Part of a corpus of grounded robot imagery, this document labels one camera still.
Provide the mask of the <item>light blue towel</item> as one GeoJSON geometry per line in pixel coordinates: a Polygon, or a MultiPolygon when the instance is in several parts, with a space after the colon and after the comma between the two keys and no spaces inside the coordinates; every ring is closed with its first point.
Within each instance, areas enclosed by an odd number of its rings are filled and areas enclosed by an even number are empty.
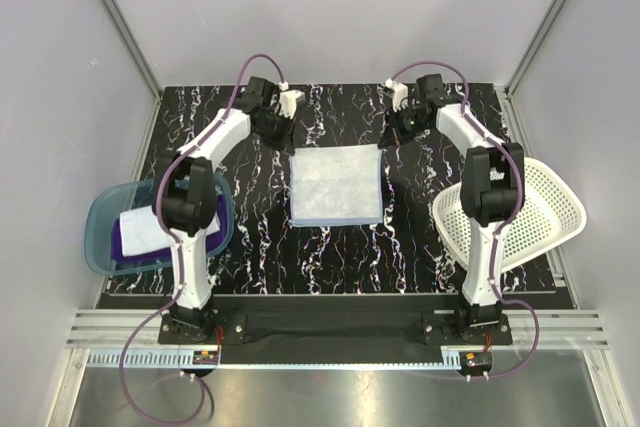
{"type": "Polygon", "coordinates": [[[383,221],[381,151],[375,144],[300,148],[290,158],[294,227],[383,221]]]}

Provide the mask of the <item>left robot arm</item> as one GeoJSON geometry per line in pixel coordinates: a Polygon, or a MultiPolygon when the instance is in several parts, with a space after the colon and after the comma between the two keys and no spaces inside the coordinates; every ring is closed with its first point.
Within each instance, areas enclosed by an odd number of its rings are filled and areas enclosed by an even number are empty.
{"type": "Polygon", "coordinates": [[[227,106],[200,134],[163,158],[152,211],[169,239],[174,286],[161,315],[193,342],[208,341],[216,329],[206,253],[206,230],[219,207],[215,171],[252,135],[271,149],[292,152],[304,102],[305,93],[286,82],[252,77],[243,91],[234,88],[227,106]]]}

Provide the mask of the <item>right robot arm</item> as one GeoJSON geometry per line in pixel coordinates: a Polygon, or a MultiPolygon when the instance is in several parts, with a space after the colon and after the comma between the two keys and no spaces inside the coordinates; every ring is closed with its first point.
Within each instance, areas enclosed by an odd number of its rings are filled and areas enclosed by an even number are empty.
{"type": "Polygon", "coordinates": [[[435,129],[464,158],[459,199],[469,220],[470,247],[454,331],[466,343],[476,343],[496,327],[504,300],[498,280],[500,256],[510,224],[524,200],[524,151],[492,134],[472,114],[467,97],[448,94],[442,76],[416,81],[416,94],[394,79],[383,83],[392,106],[379,148],[404,145],[435,129]]]}

